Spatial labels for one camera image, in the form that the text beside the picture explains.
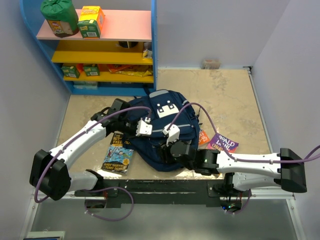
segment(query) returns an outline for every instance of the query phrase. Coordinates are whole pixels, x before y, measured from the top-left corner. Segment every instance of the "yellow shelf board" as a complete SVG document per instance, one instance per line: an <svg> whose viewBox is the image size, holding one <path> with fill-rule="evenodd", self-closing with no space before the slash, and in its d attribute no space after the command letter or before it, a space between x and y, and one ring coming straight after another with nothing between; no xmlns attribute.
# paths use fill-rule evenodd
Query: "yellow shelf board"
<svg viewBox="0 0 320 240"><path fill-rule="evenodd" d="M79 78L64 76L65 81L86 81L86 82L120 82L120 83L148 83L154 82L154 76L128 76L122 74L112 74L109 71L101 71L100 76L87 76L83 71Z"/></svg>
<svg viewBox="0 0 320 240"><path fill-rule="evenodd" d="M143 42L124 48L117 41L61 40L53 54L53 63L152 65L142 58Z"/></svg>

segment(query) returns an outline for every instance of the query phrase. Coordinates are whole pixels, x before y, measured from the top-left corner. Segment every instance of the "floor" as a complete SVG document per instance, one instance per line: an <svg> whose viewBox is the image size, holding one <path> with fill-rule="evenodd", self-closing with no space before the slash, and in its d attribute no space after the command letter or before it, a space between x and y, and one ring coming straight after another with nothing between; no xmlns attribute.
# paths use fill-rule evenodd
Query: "floor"
<svg viewBox="0 0 320 240"><path fill-rule="evenodd" d="M237 153L267 154L270 152L267 138L257 107L248 72L244 69L180 70L162 69L158 73L157 89L167 89L182 93L190 102L203 105L210 113L218 132L238 142ZM119 97L125 101L132 97ZM114 96L72 95L63 121L58 144L68 140L79 131L90 117L110 106ZM200 114L202 128L210 138L214 131L204 114ZM135 152L127 175L119 175L101 170L101 166L111 135L96 143L71 167L71 172L92 169L105 178L124 179L215 179L189 170L158 172L151 168Z"/></svg>

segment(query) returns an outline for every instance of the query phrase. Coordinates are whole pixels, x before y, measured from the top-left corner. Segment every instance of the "orange packet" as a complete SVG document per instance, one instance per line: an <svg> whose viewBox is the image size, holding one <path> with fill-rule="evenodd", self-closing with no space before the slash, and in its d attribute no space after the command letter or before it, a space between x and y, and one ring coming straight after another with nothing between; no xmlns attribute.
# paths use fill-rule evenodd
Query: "orange packet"
<svg viewBox="0 0 320 240"><path fill-rule="evenodd" d="M206 144L208 142L210 142L210 138L208 137L208 135L206 134L206 132L203 129L200 129L198 145L201 146L201 145Z"/></svg>

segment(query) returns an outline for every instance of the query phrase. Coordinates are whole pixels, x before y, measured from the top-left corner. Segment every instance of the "backpack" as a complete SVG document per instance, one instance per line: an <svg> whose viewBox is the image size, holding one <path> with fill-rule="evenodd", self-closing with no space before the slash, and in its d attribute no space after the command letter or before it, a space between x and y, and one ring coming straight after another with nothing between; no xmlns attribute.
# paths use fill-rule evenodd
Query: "backpack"
<svg viewBox="0 0 320 240"><path fill-rule="evenodd" d="M145 106L152 110L151 123L152 134L150 136L128 136L124 135L124 141L131 144L123 144L127 149L136 150L139 155L151 167L159 172L170 172L182 168L170 154L170 147L167 147L167 137L163 129L170 124L179 110L188 102L179 92L170 90L158 90L147 96L129 101L131 107ZM141 118L144 120L148 112L144 109L129 111L127 120L135 124ZM192 106L188 106L174 123L180 129L179 140L188 142L198 149L199 142L199 120Z"/></svg>

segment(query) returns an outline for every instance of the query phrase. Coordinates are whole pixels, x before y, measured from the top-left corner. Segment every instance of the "blue shelf frame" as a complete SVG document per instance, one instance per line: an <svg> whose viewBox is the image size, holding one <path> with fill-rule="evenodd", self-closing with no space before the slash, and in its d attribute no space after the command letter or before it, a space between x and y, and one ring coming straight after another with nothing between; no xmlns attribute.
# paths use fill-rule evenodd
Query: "blue shelf frame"
<svg viewBox="0 0 320 240"><path fill-rule="evenodd" d="M36 44L50 62L57 73L57 81L62 81L71 94L74 95L99 95L99 96L145 96L144 88L152 93L157 89L158 81L158 26L157 26L157 0L151 0L151 33L152 33L152 59L153 59L153 84L143 85L141 83L111 84L100 83L98 89L77 89L72 81L64 81L61 64L51 61L59 40L38 40L37 34L45 20L40 12L43 0L20 0L20 11L23 21L31 33Z"/></svg>

